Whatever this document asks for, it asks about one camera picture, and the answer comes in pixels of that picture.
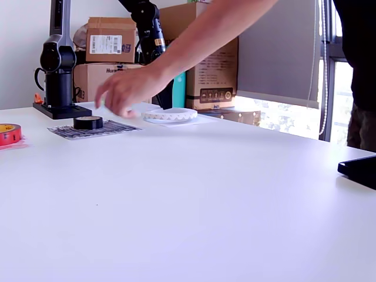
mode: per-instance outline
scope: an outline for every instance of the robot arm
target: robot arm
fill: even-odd
[[[159,22],[159,10],[149,0],[119,0],[130,12],[137,26],[144,64],[148,65],[166,51],[165,39]],[[172,108],[173,81],[157,95],[163,109]]]
[[[159,23],[159,10],[149,0],[119,0],[136,22],[144,63],[147,65],[165,50]],[[73,42],[69,36],[71,0],[51,0],[50,36],[43,45],[41,67],[46,73],[45,101],[33,106],[52,119],[91,116],[91,110],[72,102],[72,72],[76,65]],[[157,95],[159,105],[172,108],[173,81]]]

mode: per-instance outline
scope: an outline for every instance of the wrist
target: wrist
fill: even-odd
[[[153,61],[150,65],[150,71],[158,77],[158,79],[165,81],[166,83],[173,80],[179,73],[174,70],[173,66],[163,59],[163,55]]]

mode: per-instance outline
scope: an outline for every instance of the person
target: person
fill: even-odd
[[[118,72],[98,87],[96,107],[106,94],[105,106],[131,118],[132,104],[154,97],[177,75],[239,36],[278,0],[214,0],[197,19],[151,64]]]
[[[347,144],[376,152],[376,6],[369,0],[334,0],[334,5],[342,23],[343,52],[354,70]]]

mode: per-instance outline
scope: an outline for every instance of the barcode label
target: barcode label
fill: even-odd
[[[121,35],[91,35],[90,54],[118,54],[122,53]]]

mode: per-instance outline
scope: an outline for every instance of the red object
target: red object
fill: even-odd
[[[38,93],[34,94],[34,102],[37,103],[37,104],[43,104],[43,100]]]
[[[0,124],[0,146],[10,145],[22,139],[19,125]]]

